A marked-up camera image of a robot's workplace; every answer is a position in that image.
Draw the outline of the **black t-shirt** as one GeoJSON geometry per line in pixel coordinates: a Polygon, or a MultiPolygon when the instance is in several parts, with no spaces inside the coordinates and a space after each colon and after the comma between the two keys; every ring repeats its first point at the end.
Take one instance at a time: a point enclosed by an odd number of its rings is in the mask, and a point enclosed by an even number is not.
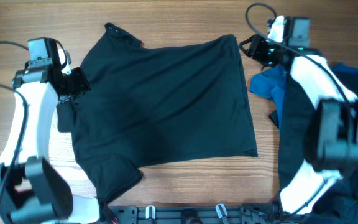
{"type": "Polygon", "coordinates": [[[76,163],[110,203],[141,167],[257,155],[237,40],[147,49],[112,23],[81,63],[90,89],[57,106],[76,163]]]}

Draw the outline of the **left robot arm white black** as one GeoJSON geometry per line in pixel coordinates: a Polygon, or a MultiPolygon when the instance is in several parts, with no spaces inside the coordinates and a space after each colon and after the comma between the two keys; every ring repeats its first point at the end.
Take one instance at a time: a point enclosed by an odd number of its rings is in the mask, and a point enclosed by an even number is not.
{"type": "Polygon", "coordinates": [[[0,155],[0,219],[3,223],[95,223],[99,202],[72,193],[49,163],[52,116],[58,102],[88,90],[79,68],[65,75],[41,66],[17,71],[16,107],[0,155]]]}

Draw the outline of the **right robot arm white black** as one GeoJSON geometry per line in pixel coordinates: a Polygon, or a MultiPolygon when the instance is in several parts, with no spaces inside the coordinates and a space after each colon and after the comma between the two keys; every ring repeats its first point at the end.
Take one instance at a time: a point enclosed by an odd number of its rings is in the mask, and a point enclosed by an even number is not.
{"type": "Polygon", "coordinates": [[[280,131],[273,222],[358,220],[358,69],[309,47],[309,19],[275,16],[240,50],[262,65],[250,91],[272,100],[280,131]]]}

